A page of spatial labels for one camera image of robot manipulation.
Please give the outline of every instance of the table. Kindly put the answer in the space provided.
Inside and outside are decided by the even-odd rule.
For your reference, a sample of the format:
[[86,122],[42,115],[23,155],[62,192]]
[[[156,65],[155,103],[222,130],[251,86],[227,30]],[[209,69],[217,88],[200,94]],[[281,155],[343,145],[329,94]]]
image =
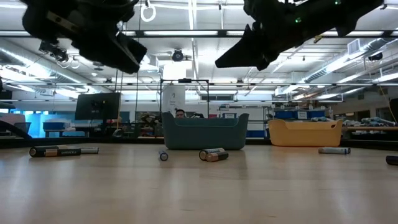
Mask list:
[[355,131],[398,131],[398,127],[343,127],[341,129],[344,138],[351,138],[350,134]]

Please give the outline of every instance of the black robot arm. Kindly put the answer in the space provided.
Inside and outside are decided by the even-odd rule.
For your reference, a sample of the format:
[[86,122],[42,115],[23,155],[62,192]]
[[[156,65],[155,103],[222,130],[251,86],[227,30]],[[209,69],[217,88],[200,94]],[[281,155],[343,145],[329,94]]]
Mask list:
[[218,68],[257,67],[263,70],[279,54],[335,28],[343,37],[358,19],[383,0],[308,0],[299,5],[278,0],[244,0],[244,11],[255,22],[243,38],[217,61]]
[[22,24],[33,37],[53,45],[66,37],[89,60],[126,73],[139,70],[147,49],[118,28],[134,16],[139,0],[21,1],[27,5]]

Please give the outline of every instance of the white sign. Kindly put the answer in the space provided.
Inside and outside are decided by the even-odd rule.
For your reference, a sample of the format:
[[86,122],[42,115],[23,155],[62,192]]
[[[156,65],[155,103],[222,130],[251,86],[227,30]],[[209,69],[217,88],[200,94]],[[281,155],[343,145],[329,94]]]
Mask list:
[[297,118],[298,119],[306,119],[307,118],[307,112],[306,111],[298,111],[297,112]]
[[177,109],[185,109],[185,86],[169,85],[163,91],[162,111],[174,115]]

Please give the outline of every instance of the silver battery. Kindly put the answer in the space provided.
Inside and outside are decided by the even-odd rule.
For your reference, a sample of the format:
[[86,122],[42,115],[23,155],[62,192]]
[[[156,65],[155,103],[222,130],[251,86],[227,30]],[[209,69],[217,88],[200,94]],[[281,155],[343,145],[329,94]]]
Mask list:
[[82,154],[98,154],[100,152],[99,147],[82,147],[80,149]]
[[318,149],[321,154],[350,154],[351,148],[348,147],[322,147]]

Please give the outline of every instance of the person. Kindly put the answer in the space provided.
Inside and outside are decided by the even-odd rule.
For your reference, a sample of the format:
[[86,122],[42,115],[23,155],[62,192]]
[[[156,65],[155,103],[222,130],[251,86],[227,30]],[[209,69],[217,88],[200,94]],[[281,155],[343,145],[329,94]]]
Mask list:
[[175,111],[175,118],[184,118],[185,117],[185,111],[183,109],[178,109]]

